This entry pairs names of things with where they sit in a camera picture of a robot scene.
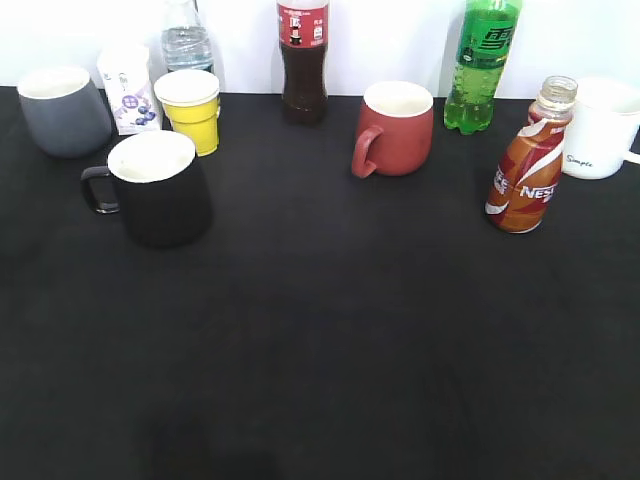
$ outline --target white mug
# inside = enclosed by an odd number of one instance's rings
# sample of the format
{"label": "white mug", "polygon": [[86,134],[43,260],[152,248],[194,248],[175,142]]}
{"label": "white mug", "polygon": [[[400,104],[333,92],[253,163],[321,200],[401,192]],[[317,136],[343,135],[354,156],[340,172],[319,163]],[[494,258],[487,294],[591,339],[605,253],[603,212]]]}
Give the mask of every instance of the white mug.
{"label": "white mug", "polygon": [[562,171],[597,180],[616,173],[625,160],[640,163],[640,155],[629,151],[640,127],[640,90],[601,77],[584,78],[578,85]]}

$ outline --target red mug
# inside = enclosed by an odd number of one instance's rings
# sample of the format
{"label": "red mug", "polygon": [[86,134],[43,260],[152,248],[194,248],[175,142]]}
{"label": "red mug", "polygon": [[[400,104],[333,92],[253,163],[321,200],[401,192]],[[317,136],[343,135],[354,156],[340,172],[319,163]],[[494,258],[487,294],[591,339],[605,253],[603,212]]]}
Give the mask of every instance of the red mug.
{"label": "red mug", "polygon": [[433,136],[433,96],[409,82],[380,82],[364,94],[351,171],[406,175],[427,160]]}

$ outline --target mug handle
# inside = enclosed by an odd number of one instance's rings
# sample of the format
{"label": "mug handle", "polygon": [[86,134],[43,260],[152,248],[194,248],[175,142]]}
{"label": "mug handle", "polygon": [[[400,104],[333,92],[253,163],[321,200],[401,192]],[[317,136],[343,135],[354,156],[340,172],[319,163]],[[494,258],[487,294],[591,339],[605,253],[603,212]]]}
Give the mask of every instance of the mug handle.
{"label": "mug handle", "polygon": [[353,152],[353,161],[351,162],[351,171],[356,177],[367,178],[378,168],[375,163],[367,160],[367,154],[373,141],[382,135],[383,132],[382,127],[373,125],[358,137],[356,149]]}
{"label": "mug handle", "polygon": [[627,162],[640,164],[640,155],[638,155],[637,153],[627,152],[624,154],[624,159]]}
{"label": "mug handle", "polygon": [[120,205],[117,202],[107,203],[98,200],[96,193],[93,191],[93,187],[91,186],[91,181],[94,178],[109,178],[110,176],[111,172],[107,167],[91,167],[82,172],[82,176],[80,177],[82,195],[84,196],[87,205],[91,210],[102,215],[118,213],[120,211]]}

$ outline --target black mug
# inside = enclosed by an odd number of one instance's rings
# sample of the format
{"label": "black mug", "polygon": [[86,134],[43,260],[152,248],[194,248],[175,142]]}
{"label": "black mug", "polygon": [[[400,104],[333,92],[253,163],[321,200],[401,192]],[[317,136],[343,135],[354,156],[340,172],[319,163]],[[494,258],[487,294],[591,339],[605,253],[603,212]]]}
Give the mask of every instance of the black mug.
{"label": "black mug", "polygon": [[[116,201],[98,199],[93,182],[110,178]],[[188,243],[211,225],[213,209],[195,145],[185,135],[144,132],[116,145],[107,166],[86,169],[82,193],[99,214],[122,214],[138,243],[170,247]]]}

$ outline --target green soda bottle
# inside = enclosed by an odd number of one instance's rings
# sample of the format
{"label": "green soda bottle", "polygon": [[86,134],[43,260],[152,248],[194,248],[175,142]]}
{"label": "green soda bottle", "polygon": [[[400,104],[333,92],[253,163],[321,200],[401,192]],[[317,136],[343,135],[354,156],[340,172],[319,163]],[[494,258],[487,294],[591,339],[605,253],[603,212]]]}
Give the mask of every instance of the green soda bottle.
{"label": "green soda bottle", "polygon": [[467,0],[453,88],[444,109],[447,128],[463,135],[485,130],[507,62],[523,0]]}

